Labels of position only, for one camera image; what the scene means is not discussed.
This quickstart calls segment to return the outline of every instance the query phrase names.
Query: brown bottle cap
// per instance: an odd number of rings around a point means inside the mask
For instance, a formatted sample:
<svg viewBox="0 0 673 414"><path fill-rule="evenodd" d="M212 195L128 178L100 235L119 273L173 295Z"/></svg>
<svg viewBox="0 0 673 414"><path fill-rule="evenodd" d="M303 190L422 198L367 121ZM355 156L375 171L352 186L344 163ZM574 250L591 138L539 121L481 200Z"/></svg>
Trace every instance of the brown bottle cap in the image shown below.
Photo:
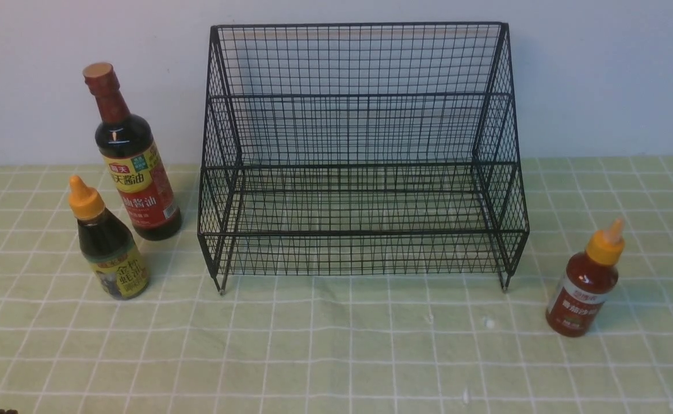
<svg viewBox="0 0 673 414"><path fill-rule="evenodd" d="M114 66L111 66L111 63L92 63L83 69L83 77L89 86L89 91L95 97L119 90L119 80L116 78Z"/></svg>

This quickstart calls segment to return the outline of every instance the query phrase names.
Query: black wire rack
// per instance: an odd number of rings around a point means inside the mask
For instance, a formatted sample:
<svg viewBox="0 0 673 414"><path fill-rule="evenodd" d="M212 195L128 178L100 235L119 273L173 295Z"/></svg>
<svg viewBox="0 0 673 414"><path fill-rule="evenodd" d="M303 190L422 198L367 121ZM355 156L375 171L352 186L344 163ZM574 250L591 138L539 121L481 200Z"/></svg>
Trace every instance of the black wire rack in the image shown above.
<svg viewBox="0 0 673 414"><path fill-rule="evenodd" d="M508 25L213 26L198 234L231 274L497 273L529 235Z"/></svg>

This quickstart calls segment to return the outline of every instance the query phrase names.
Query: wall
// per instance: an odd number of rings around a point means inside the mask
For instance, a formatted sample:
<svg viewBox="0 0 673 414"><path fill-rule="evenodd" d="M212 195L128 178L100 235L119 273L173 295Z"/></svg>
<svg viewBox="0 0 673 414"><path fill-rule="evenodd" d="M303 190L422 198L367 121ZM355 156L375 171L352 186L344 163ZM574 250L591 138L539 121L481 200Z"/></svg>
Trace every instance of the wall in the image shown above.
<svg viewBox="0 0 673 414"><path fill-rule="evenodd" d="M673 154L673 0L0 0L0 163L100 161L87 63L197 163L211 24L436 20L510 22L521 155Z"/></svg>

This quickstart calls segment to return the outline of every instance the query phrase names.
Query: condiment bottle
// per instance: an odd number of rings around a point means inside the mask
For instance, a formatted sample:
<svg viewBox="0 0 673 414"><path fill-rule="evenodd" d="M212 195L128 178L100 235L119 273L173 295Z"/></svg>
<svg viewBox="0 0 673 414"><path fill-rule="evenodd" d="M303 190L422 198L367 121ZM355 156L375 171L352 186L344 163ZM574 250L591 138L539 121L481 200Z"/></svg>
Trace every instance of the condiment bottle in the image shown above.
<svg viewBox="0 0 673 414"><path fill-rule="evenodd" d="M167 239L181 228L181 210L175 203L150 125L129 112L110 63L89 65L83 76L102 117L95 132L97 146L132 227L144 239Z"/></svg>
<svg viewBox="0 0 673 414"><path fill-rule="evenodd" d="M583 252L569 259L566 275L546 309L546 321L564 336L582 336L589 330L607 294L618 283L615 264L623 253L623 220L599 230Z"/></svg>
<svg viewBox="0 0 673 414"><path fill-rule="evenodd" d="M71 176L68 204L78 221L81 252L104 291L122 300L142 293L150 273L129 228L106 208L99 192L86 186L78 175Z"/></svg>

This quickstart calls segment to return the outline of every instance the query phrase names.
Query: tomato sauce bottle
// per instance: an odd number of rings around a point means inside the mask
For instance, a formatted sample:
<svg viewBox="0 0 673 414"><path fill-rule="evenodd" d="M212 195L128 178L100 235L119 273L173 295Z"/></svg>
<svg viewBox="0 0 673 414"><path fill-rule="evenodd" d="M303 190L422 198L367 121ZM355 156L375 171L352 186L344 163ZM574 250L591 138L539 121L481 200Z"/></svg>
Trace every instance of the tomato sauce bottle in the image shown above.
<svg viewBox="0 0 673 414"><path fill-rule="evenodd" d="M147 240L163 240L181 228L181 209L152 138L150 125L129 112L110 63L94 63L83 76L102 123L95 132L97 147L127 209L132 227Z"/></svg>
<svg viewBox="0 0 673 414"><path fill-rule="evenodd" d="M618 218L610 228L599 230L583 252L569 259L566 275L546 309L546 322L564 336L582 336L618 283L615 264L623 253L621 236L623 220Z"/></svg>

